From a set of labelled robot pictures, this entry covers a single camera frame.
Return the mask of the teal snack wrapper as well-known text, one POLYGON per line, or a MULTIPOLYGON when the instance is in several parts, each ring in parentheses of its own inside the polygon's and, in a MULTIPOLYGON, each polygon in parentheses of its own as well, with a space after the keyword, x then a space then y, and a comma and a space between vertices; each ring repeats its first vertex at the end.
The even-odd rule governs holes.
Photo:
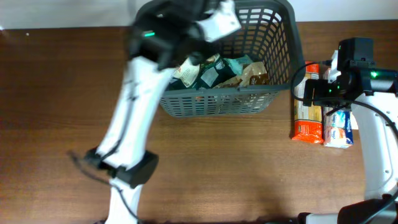
POLYGON ((244 67, 253 63, 248 55, 240 58, 224 58, 224 61, 235 75, 242 75, 244 67))

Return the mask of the orange spaghetti packet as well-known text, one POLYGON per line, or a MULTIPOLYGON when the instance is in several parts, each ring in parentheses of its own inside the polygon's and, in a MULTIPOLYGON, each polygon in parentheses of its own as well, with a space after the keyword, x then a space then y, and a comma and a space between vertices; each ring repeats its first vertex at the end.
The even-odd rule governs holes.
MULTIPOLYGON (((305 68, 303 80, 294 88, 294 95, 303 98, 305 82, 319 79, 319 65, 305 68)), ((294 100, 294 135, 292 140, 307 143, 323 143, 323 115, 321 106, 304 106, 302 101, 294 100)))

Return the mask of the Kleenex tissue multipack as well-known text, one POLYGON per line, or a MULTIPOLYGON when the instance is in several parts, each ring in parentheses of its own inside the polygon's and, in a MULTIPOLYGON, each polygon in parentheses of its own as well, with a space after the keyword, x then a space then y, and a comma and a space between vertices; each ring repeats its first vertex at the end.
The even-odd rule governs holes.
POLYGON ((351 128, 351 113, 345 110, 335 111, 327 116, 327 112, 333 110, 323 107, 323 145, 346 149, 354 144, 351 128))

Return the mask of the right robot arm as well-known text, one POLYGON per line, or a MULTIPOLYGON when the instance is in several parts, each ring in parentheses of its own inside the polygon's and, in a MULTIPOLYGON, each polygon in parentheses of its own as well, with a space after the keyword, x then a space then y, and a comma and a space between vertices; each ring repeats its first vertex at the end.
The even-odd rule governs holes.
POLYGON ((338 213, 301 213, 298 223, 397 223, 397 71, 377 68, 373 40, 353 37, 340 41, 336 80, 309 79, 305 106, 349 110, 356 118, 366 178, 364 200, 338 213))

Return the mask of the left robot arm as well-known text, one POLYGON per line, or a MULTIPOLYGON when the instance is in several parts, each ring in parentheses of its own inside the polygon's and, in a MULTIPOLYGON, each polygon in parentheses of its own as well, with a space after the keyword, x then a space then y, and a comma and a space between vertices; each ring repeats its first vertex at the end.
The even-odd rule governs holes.
POLYGON ((139 198, 159 158, 146 149, 155 112, 173 74, 216 53, 216 42, 241 27, 234 1, 149 1, 126 33, 126 68, 104 139, 85 161, 108 174, 106 223, 139 223, 139 198))

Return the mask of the brown snack bag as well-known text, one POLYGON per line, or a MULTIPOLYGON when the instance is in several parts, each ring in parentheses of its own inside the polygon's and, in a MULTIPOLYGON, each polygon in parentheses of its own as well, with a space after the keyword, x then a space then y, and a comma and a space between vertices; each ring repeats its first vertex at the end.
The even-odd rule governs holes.
POLYGON ((235 76, 215 86, 215 88, 247 87, 249 85, 268 85, 269 76, 262 62, 254 62, 243 69, 240 76, 235 76))

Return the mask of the green food pouch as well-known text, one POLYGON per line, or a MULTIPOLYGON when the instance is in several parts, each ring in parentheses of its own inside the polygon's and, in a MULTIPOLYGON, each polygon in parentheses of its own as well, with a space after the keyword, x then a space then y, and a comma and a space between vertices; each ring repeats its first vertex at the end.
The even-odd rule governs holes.
POLYGON ((226 59, 218 54, 199 65, 193 65, 188 58, 174 72, 168 90, 210 89, 235 76, 226 59))

